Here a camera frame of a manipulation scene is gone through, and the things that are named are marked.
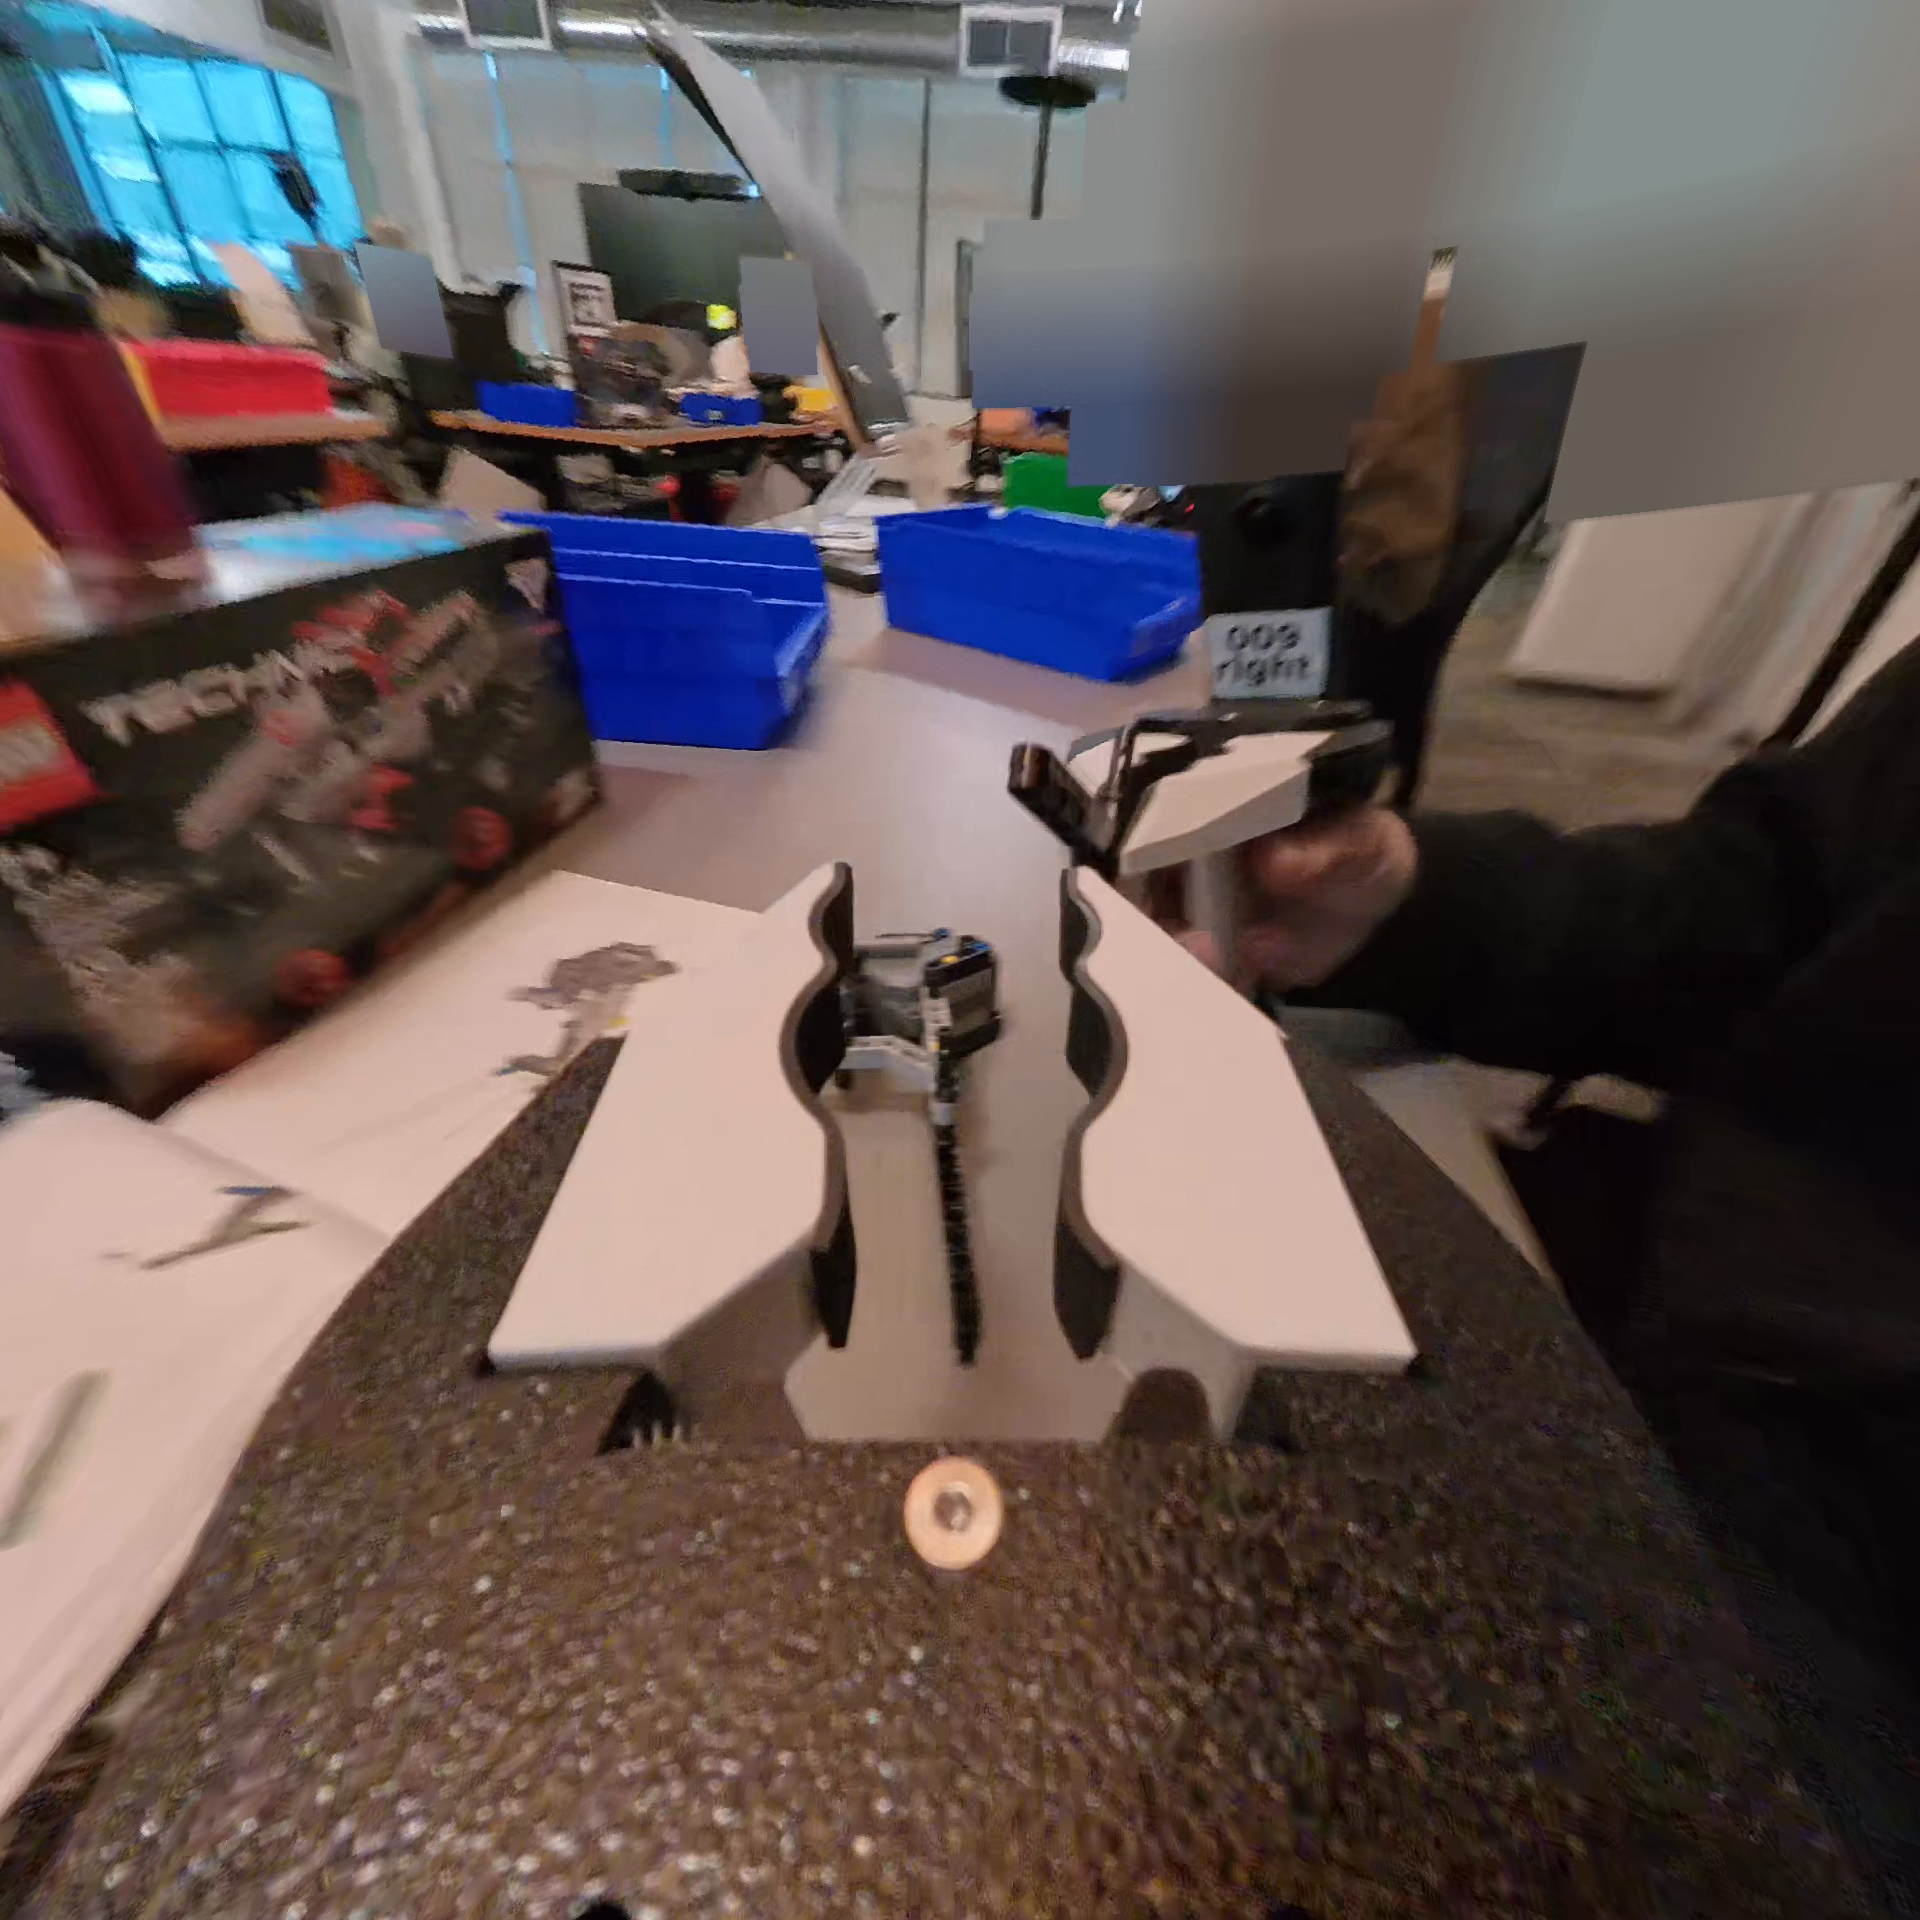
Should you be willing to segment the grey desk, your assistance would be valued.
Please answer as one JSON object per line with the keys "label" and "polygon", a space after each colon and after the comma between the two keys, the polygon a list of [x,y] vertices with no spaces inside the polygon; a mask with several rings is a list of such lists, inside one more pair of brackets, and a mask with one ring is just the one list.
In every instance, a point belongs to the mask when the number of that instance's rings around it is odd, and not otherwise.
{"label": "grey desk", "polygon": [[839,1362],[950,1376],[975,1401],[1016,1374],[1072,1371],[1048,1296],[1053,1182],[1077,1106],[1055,959],[1060,854],[1005,797],[1005,762],[1020,739],[1060,747],[1139,706],[1186,704],[1202,682],[1190,663],[1139,688],[1068,680],[890,630],[875,600],[834,591],[820,677],[781,747],[605,747],[604,803],[423,947],[470,923],[492,943],[496,919],[547,873],[762,909],[832,857],[854,870],[859,933],[984,934],[1005,1027],[967,1098],[979,1362],[952,1359],[926,1129],[909,1117],[850,1129],[859,1293]]}

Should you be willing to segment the grey leaning board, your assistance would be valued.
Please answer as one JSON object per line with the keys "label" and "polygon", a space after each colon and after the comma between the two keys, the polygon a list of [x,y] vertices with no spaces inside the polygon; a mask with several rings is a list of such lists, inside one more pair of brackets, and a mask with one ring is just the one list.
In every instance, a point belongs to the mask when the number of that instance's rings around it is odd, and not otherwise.
{"label": "grey leaning board", "polygon": [[822,359],[847,435],[861,447],[896,441],[909,425],[906,390],[872,288],[832,198],[811,179],[797,144],[754,80],[660,5],[643,5],[643,30],[660,65],[759,185],[787,248],[808,265]]}

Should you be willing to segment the black monitor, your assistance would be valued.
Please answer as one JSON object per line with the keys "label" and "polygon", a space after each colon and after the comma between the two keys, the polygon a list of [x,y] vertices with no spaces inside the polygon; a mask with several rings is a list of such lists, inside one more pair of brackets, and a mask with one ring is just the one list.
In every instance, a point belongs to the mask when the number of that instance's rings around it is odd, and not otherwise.
{"label": "black monitor", "polygon": [[621,183],[579,183],[587,262],[608,275],[621,319],[658,307],[740,313],[740,259],[783,256],[762,198],[646,195]]}

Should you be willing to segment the green box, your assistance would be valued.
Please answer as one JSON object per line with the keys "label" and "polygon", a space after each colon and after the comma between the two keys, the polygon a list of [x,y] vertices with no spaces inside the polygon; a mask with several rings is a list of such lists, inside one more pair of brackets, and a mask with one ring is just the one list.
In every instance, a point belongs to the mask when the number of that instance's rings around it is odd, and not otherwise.
{"label": "green box", "polygon": [[1062,453],[1021,450],[999,462],[999,504],[1008,511],[1052,511],[1104,521],[1104,487],[1079,487]]}

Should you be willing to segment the black holed beam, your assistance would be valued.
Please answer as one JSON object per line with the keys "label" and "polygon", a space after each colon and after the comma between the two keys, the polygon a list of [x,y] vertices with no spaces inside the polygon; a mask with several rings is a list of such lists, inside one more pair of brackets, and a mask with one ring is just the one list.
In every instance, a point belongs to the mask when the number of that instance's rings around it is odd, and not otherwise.
{"label": "black holed beam", "polygon": [[1068,851],[1074,869],[1116,879],[1114,803],[1088,791],[1053,750],[1023,739],[1012,747],[1008,797]]}

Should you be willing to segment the person's right hand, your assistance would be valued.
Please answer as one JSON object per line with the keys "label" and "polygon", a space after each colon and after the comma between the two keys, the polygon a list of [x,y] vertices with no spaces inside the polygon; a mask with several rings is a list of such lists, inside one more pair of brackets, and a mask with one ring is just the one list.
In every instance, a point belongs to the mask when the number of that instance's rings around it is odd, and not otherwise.
{"label": "person's right hand", "polygon": [[1194,919],[1172,936],[1243,989],[1286,995],[1320,987],[1405,903],[1419,870],[1418,839],[1388,807],[1349,807],[1236,847],[1232,936]]}

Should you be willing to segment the white instruction booklet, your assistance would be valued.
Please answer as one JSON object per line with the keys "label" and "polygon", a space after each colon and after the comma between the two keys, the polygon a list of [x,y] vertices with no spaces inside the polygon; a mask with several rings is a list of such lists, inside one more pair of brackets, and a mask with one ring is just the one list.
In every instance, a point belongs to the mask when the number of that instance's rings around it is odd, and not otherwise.
{"label": "white instruction booklet", "polygon": [[752,923],[555,870],[157,1120],[4,1064],[4,1810],[399,1232],[651,987]]}

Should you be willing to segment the person's black jacket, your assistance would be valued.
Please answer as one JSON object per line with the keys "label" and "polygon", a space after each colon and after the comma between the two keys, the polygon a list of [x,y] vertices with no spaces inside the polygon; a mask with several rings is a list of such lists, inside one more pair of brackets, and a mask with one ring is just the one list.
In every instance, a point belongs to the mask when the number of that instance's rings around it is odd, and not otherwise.
{"label": "person's black jacket", "polygon": [[1767,1632],[1916,1738],[1916,1198],[1738,1110],[1564,1089],[1496,1146]]}

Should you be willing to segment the red box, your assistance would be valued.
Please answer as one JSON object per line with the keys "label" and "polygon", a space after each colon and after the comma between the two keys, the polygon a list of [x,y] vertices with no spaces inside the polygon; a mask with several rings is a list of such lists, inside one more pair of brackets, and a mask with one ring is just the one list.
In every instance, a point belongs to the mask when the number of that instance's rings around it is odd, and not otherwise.
{"label": "red box", "polygon": [[157,422],[332,413],[327,361],[263,342],[120,339],[135,390]]}

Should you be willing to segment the blue plastic bin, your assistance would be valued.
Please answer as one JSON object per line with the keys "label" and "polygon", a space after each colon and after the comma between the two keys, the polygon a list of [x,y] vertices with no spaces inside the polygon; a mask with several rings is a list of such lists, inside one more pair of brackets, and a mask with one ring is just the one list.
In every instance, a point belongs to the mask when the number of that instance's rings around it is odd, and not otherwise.
{"label": "blue plastic bin", "polygon": [[565,511],[503,521],[548,539],[596,739],[762,751],[790,729],[832,623],[805,531]]}
{"label": "blue plastic bin", "polygon": [[1079,680],[1143,680],[1199,625],[1190,535],[984,504],[877,521],[879,594],[900,632]]}

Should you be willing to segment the white leaning panel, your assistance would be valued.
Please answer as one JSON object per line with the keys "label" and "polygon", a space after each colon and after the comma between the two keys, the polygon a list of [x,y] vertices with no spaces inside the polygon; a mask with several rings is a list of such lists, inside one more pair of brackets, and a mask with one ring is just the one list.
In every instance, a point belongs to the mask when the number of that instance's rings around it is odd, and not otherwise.
{"label": "white leaning panel", "polygon": [[1503,663],[1526,688],[1643,699],[1696,646],[1823,493],[1573,518]]}

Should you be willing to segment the black toy truck box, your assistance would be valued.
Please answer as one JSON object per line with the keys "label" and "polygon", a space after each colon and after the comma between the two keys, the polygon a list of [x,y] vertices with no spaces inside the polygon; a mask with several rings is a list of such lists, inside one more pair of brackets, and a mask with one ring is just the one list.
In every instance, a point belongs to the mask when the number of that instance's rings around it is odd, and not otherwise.
{"label": "black toy truck box", "polygon": [[540,518],[204,529],[207,581],[4,645],[4,1115],[155,1115],[602,799]]}

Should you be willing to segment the long wooden office desk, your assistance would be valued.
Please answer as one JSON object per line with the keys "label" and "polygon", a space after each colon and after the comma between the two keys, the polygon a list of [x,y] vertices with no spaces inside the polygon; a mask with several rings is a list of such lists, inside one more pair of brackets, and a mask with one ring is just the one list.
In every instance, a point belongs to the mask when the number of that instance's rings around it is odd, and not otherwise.
{"label": "long wooden office desk", "polygon": [[670,447],[719,447],[725,442],[765,441],[834,441],[845,435],[839,416],[805,416],[794,422],[670,422],[644,426],[596,426],[596,425],[544,425],[499,419],[477,411],[430,411],[426,416],[448,433],[468,433],[493,441],[544,441],[567,447],[611,450],[670,450]]}

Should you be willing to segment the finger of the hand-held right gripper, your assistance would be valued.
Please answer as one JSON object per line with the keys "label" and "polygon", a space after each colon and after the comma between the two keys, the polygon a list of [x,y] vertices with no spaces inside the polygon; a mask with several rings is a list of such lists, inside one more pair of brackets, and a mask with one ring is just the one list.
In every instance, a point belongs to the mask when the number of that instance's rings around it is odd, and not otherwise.
{"label": "finger of the hand-held right gripper", "polygon": [[1298,824],[1312,782],[1334,791],[1362,766],[1362,737],[1334,730],[1248,734],[1156,774],[1118,840],[1118,877],[1143,877]]}
{"label": "finger of the hand-held right gripper", "polygon": [[1194,766],[1202,747],[1202,714],[1139,714],[1079,736],[1064,766],[1095,799],[1139,799],[1159,779]]}

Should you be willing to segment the grey black brick model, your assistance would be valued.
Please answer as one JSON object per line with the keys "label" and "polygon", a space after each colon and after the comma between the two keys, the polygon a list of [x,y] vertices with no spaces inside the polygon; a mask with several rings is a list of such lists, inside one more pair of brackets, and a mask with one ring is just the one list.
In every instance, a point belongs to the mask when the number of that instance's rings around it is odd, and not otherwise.
{"label": "grey black brick model", "polygon": [[975,1365],[982,1306],[965,1173],[963,1103],[970,1063],[1002,1034],[999,955],[972,933],[890,933],[854,945],[839,987],[842,1093],[866,1081],[919,1098],[931,1130],[950,1293],[950,1341]]}

